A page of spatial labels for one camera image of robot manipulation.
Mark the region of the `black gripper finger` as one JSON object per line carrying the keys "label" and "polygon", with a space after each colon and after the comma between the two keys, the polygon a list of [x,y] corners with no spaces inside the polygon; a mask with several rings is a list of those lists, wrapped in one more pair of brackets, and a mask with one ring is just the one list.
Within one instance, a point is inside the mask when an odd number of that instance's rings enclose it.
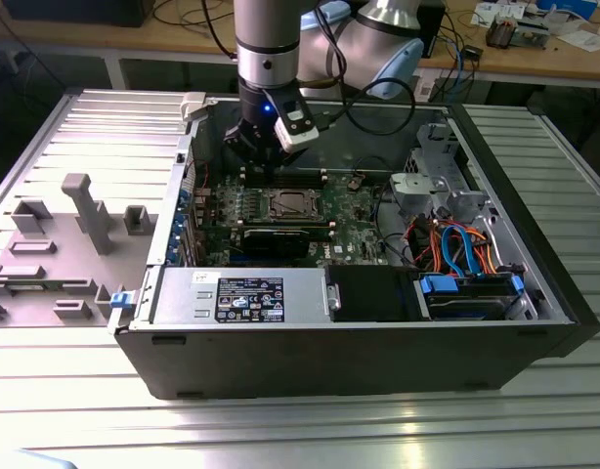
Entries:
{"label": "black gripper finger", "polygon": [[224,144],[245,163],[246,168],[261,174],[267,183],[274,180],[277,145],[272,136],[264,134],[258,126],[240,121],[226,131]]}
{"label": "black gripper finger", "polygon": [[283,147],[278,146],[274,150],[274,170],[282,170],[283,168],[291,165],[301,155],[306,152],[305,149],[296,150],[293,152],[287,152]]}

